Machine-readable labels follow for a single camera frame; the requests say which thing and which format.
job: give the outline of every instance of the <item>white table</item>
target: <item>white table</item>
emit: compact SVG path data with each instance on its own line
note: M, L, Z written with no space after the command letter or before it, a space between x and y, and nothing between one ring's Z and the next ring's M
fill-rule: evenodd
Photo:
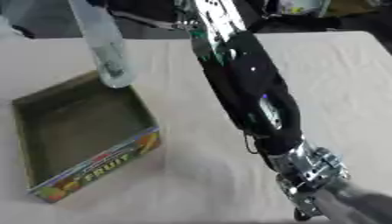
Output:
M308 138L342 155L354 182L392 195L391 56L364 32L259 38L297 99ZM127 47L165 147L52 206L25 196L9 103L94 65L81 39L0 43L0 222L292 220L275 174L246 152L189 41L128 40Z

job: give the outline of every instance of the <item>wire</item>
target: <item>wire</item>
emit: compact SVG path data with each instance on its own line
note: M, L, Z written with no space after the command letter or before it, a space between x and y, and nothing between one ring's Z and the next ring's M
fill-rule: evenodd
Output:
M245 141L245 147L247 147L247 151L250 153L250 154L259 154L259 152L258 151L252 151L251 149L250 149L250 147L249 147L249 141L248 141L248 136L247 136L247 133L245 133L245 131L243 131L243 139L244 139L244 141Z

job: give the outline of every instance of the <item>chrome metal part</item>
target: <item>chrome metal part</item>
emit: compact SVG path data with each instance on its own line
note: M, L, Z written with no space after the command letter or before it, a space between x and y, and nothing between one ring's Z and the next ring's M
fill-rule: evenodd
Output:
M280 130L282 128L281 117L277 109L269 102L266 94L260 99L259 105L275 129Z
M296 149L279 156L269 156L276 181L297 207L309 217L321 215L314 203L314 193L336 178L349 178L340 159L325 148L313 148L305 140Z
M195 11L205 27L206 38L215 55L217 48L237 32L246 31L238 10L231 0L193 0Z

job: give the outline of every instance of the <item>black robot arm segment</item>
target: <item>black robot arm segment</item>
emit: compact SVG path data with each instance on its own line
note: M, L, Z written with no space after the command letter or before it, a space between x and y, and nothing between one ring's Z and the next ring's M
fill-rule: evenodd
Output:
M238 129L270 155L280 155L302 142L298 106L270 56L256 37L242 31L224 46L223 65L214 57L199 59L205 75ZM261 104L268 103L268 115Z

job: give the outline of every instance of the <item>metal bracket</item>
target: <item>metal bracket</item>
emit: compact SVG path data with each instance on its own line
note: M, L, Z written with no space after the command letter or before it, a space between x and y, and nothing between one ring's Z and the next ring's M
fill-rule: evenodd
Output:
M322 215L313 198L318 189L338 177L349 179L337 156L325 148L312 148L305 140L289 153L269 156L269 160L279 173L276 181L284 194L309 217Z

